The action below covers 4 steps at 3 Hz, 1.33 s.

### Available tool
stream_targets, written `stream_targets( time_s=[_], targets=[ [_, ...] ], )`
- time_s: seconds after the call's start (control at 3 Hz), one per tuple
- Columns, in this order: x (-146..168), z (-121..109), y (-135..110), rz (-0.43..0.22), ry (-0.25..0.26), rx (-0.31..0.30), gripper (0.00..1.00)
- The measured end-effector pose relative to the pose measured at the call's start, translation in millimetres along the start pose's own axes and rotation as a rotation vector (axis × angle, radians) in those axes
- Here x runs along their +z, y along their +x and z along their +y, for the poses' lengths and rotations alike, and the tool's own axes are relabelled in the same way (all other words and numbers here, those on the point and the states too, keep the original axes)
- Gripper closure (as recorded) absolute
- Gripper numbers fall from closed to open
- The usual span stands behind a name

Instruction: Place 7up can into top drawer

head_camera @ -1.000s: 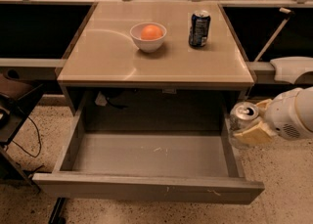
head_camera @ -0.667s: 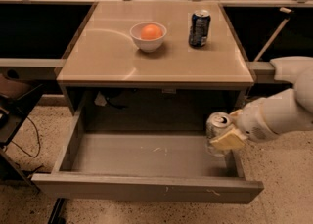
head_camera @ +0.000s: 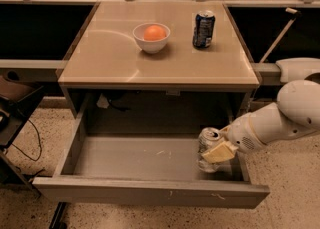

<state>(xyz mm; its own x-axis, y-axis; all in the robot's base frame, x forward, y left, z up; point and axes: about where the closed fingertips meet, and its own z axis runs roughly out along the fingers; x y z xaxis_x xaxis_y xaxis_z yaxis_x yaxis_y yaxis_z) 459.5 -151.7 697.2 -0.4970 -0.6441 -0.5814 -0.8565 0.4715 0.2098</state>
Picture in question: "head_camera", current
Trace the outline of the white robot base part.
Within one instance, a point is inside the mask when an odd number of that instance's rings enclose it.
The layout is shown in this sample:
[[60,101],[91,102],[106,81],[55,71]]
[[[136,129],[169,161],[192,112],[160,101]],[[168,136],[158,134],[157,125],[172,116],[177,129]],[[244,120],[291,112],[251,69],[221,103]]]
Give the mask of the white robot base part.
[[320,73],[320,59],[317,58],[289,58],[276,62],[280,69],[280,82],[288,83],[304,80],[313,74]]

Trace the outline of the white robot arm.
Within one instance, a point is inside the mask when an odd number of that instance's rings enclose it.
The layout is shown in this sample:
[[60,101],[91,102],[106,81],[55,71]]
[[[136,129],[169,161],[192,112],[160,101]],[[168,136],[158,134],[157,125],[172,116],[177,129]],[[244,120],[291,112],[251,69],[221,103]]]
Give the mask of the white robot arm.
[[320,131],[320,84],[295,80],[285,84],[277,101],[235,119],[221,130],[205,128],[199,135],[200,161],[217,164],[236,152],[250,153],[274,141],[297,139]]

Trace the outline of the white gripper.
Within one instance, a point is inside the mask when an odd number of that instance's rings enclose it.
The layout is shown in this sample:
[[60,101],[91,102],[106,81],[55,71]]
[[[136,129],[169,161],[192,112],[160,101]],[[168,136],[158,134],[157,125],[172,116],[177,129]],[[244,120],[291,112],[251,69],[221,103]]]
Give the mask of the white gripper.
[[202,154],[202,157],[208,163],[231,160],[235,157],[237,150],[243,153],[251,153],[265,147],[253,130],[250,113],[237,118],[230,125],[220,129],[220,132],[227,133],[229,141],[223,141]]

